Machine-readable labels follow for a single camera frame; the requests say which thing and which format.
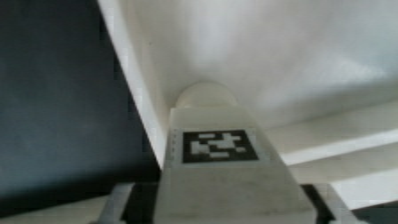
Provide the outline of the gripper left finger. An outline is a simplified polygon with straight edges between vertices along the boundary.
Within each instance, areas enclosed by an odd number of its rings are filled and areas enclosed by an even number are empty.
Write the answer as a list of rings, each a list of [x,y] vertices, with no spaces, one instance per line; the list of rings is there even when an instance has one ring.
[[[119,183],[90,224],[152,224],[156,182]]]

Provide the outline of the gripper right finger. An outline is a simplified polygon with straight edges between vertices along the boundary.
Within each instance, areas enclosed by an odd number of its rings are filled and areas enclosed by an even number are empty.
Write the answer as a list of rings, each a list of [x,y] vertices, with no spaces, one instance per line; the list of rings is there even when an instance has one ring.
[[[302,184],[300,187],[316,210],[314,224],[369,224],[353,215],[328,184]]]

